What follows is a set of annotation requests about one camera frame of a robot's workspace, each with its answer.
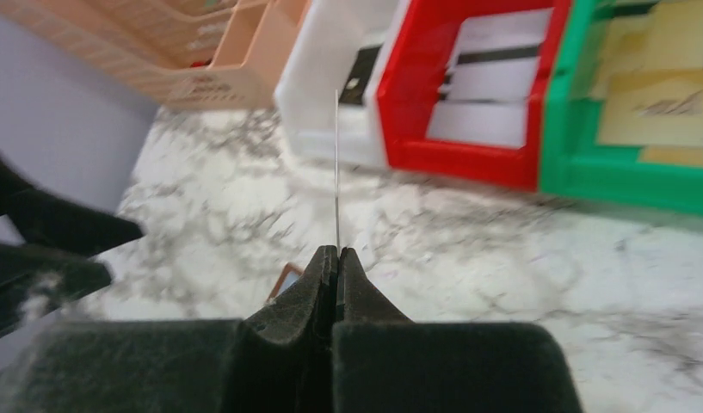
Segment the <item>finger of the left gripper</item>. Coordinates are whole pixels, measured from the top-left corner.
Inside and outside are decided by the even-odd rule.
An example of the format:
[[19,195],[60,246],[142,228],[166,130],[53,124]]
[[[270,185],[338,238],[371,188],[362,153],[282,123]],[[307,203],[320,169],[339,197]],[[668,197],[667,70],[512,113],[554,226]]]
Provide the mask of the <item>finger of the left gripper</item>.
[[0,217],[31,244],[92,257],[144,236],[139,224],[38,187],[0,157]]
[[0,243],[0,338],[111,282],[100,262],[34,245]]

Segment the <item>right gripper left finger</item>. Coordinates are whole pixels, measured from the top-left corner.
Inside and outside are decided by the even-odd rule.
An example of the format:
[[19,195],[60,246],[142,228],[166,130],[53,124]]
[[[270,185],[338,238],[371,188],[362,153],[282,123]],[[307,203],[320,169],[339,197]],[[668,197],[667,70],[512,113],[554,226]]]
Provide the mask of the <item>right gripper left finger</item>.
[[338,252],[247,319],[63,322],[0,377],[0,412],[329,412]]

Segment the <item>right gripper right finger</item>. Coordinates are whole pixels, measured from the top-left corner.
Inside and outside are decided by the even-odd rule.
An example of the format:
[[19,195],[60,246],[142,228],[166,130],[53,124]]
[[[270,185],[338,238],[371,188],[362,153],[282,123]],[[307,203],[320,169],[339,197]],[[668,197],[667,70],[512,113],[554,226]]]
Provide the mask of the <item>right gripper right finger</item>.
[[336,412],[579,412],[563,350],[519,322],[415,323],[368,278],[338,262],[332,330]]

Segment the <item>brown leather card holder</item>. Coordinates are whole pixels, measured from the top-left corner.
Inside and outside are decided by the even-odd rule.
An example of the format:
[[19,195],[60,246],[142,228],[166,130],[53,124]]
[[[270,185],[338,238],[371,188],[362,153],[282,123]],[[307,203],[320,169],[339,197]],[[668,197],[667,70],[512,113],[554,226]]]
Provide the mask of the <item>brown leather card holder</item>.
[[281,275],[275,282],[266,302],[269,304],[277,296],[286,291],[293,283],[302,277],[304,269],[293,263],[287,263],[281,271]]

